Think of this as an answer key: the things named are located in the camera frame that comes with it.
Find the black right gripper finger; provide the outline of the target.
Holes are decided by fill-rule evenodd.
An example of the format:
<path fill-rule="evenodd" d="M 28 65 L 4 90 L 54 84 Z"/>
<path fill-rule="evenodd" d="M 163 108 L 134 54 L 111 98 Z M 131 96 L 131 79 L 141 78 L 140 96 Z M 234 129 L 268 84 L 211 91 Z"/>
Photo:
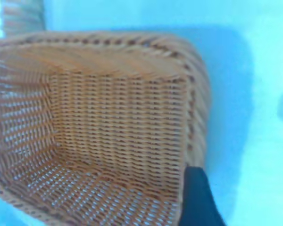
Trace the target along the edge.
<path fill-rule="evenodd" d="M 224 226 L 201 167 L 189 166 L 184 173 L 183 211 L 180 226 Z"/>

